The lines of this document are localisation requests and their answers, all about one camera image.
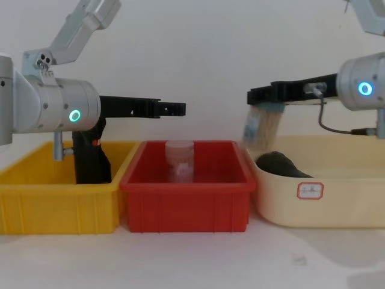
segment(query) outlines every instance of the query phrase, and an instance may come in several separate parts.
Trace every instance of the red plastic bin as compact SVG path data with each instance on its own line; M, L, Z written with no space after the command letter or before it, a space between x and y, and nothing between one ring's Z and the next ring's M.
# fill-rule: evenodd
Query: red plastic bin
M194 142L194 182L169 183L165 141L142 143L124 175L131 232L244 232L256 180L234 141Z

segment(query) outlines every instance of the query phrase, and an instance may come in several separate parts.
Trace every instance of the label sticker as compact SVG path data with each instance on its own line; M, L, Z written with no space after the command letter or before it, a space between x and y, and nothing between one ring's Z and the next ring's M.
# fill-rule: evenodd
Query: label sticker
M319 200L324 195L321 182L302 182L298 185L297 197L301 200Z

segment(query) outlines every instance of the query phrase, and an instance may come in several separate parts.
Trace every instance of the black object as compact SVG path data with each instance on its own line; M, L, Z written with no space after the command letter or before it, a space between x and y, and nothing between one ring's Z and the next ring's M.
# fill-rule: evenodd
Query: black object
M298 170L294 163L281 152L263 154L255 163L261 170L274 175L291 178L312 178L312 176Z
M337 74L319 76L298 81L274 81L270 86L251 89L247 93L247 104L257 105L261 102L294 102L318 99L312 93L306 94L304 86L308 83L324 82L327 85L324 98L337 96Z
M186 104L160 102L160 99L101 96L102 111L97 124L88 131L72 133L77 184L103 184L112 181L111 165L100 140L109 117L184 116Z

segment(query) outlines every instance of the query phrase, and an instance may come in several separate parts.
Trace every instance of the cable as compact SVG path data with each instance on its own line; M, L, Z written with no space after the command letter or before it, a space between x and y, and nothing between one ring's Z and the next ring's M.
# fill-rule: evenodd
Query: cable
M322 123L322 117L324 115L325 99L324 99L324 95L319 90L318 90L318 93L315 93L315 95L317 95L317 97L319 97L319 99L321 100L321 108L319 109L319 116L318 116L318 123L320 127L323 129L326 129L327 131L335 132L337 134L352 134L351 131L340 131L338 129L328 128Z

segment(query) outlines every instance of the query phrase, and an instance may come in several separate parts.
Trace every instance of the cream plastic bin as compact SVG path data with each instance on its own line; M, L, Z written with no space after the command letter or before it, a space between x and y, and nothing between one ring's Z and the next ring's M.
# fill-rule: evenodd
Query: cream plastic bin
M314 178L254 169L258 212L278 225L308 228L385 227L385 141L353 135L278 137L275 151Z

